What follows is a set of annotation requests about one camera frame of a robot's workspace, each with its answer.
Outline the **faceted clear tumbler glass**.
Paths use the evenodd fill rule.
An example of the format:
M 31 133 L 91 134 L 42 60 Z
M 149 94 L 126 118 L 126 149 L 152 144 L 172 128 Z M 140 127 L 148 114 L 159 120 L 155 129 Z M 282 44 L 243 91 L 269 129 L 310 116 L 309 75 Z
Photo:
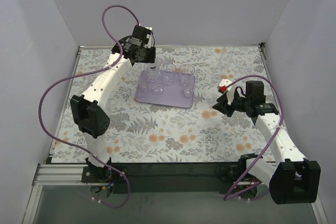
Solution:
M 145 65 L 144 65 L 144 74 L 145 74 L 145 77 L 147 78 L 147 80 L 149 81 L 149 78 L 148 78 L 148 70 L 147 70 L 147 68 L 148 68 L 148 65 L 149 65 L 150 63 L 146 63 Z

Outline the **small clear glass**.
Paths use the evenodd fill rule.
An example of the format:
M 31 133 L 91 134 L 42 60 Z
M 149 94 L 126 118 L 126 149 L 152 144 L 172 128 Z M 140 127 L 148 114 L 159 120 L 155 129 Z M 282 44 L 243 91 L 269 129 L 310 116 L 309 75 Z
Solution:
M 149 89 L 150 89 L 150 82 L 147 80 L 146 77 L 141 76 L 141 77 L 139 78 L 138 85 L 139 85 L 139 89 L 140 89 L 142 92 L 148 92 Z

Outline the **tall clear glass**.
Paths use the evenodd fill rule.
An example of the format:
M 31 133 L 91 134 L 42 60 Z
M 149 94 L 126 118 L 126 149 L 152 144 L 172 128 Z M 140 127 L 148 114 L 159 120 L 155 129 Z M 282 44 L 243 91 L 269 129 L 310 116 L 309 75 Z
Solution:
M 218 60 L 217 66 L 221 69 L 228 69 L 230 66 L 235 47 L 232 45 L 227 45 L 222 48 L 220 53 L 220 58 Z

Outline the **clear wine glass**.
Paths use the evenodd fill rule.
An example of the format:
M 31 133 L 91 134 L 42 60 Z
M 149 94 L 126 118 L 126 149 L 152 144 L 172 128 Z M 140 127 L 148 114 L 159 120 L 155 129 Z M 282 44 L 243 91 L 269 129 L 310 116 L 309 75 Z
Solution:
M 154 83 L 152 86 L 152 93 L 155 95 L 163 94 L 164 85 L 162 83 Z

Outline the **clear stemmed glass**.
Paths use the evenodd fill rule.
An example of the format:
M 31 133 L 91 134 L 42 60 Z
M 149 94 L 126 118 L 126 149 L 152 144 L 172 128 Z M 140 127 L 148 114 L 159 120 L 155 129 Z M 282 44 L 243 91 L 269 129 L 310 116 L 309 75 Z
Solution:
M 161 65 L 158 60 L 148 65 L 148 78 L 150 82 L 155 82 L 160 75 Z

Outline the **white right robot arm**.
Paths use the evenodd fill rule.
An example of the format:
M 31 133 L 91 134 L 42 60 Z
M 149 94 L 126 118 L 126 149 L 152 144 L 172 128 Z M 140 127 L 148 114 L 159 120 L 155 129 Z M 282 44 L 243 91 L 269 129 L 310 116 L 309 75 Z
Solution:
M 266 102 L 264 84 L 247 81 L 245 91 L 228 79 L 218 85 L 221 96 L 213 109 L 231 117 L 234 112 L 245 113 L 260 131 L 276 162 L 272 166 L 263 154 L 242 155 L 238 161 L 238 177 L 224 196 L 224 200 L 239 197 L 233 190 L 247 176 L 256 179 L 255 185 L 265 184 L 272 200 L 278 204 L 314 203 L 317 199 L 321 168 L 318 162 L 308 160 L 295 146 L 283 127 L 283 117 L 272 103 Z

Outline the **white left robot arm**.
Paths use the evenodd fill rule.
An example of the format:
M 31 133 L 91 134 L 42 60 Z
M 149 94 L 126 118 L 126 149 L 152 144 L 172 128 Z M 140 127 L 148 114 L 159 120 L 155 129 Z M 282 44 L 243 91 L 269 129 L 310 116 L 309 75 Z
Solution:
M 105 70 L 81 95 L 70 99 L 74 123 L 85 137 L 89 164 L 104 167 L 110 160 L 104 135 L 110 125 L 105 108 L 111 92 L 135 63 L 154 63 L 155 51 L 153 28 L 135 25 L 132 35 L 111 49 Z

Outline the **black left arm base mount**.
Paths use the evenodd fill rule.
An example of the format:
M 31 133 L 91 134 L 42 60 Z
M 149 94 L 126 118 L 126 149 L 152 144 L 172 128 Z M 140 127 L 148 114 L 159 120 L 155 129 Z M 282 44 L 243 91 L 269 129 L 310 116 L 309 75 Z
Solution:
M 114 170 L 110 170 L 106 167 L 93 168 L 85 166 L 82 170 L 81 176 L 82 183 L 125 183 L 125 179 L 122 175 Z

